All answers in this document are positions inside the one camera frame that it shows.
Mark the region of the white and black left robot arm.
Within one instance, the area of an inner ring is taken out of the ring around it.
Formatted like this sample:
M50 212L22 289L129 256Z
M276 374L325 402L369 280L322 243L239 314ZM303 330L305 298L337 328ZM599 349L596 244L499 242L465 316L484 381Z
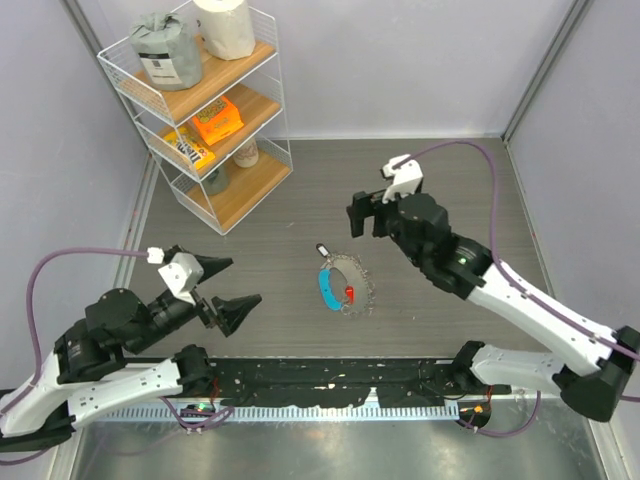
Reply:
M175 245L134 252L155 265L166 288L151 303L119 287L86 307L49 354L35 352L34 374L1 393L1 450L36 454L69 440L108 413L166 396L200 398L213 388L206 350L188 345L178 353L125 378L127 355L137 355L194 319L232 335L261 302L258 294L206 300L196 288L232 265L230 258L194 255Z

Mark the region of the red key tag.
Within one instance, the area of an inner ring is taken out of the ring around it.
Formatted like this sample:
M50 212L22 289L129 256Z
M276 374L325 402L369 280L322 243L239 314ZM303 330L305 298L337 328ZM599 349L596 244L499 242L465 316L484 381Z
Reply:
M345 295L347 297L347 301L349 304L353 304L355 302L355 290L352 286L350 285L346 286Z

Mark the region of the metal key organizer blue handle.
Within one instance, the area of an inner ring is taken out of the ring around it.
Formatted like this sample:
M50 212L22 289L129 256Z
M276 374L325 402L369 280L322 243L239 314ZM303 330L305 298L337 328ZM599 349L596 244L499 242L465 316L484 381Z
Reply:
M326 251L317 283L322 301L332 312L349 317L370 315L374 284L358 256Z

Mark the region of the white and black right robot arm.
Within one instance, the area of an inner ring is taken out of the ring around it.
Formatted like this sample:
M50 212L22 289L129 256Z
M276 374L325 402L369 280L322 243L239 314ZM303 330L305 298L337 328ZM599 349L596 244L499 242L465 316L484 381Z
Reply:
M446 209L426 193L385 200L381 191L358 192L346 211L353 237L373 218L374 236L390 238L436 288L503 317L549 350L469 341L454 359L459 391L522 386L557 395L588 419L611 420L639 362L638 330L598 324L547 296L487 247L454 233Z

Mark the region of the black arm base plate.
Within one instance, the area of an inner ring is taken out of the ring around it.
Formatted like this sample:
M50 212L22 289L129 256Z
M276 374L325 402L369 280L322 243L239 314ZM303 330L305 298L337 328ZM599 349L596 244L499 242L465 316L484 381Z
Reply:
M212 379L178 398L215 397L224 406L346 408L374 392L383 408L442 406L473 395L508 395L508 385L459 382L449 359L212 358Z

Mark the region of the silver key with black tag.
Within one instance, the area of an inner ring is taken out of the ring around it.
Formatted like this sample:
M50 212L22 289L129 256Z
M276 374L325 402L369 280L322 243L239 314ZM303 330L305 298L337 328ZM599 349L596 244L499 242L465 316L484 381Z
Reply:
M318 243L316 245L316 250L326 260L328 260L332 256L332 253L323 243Z

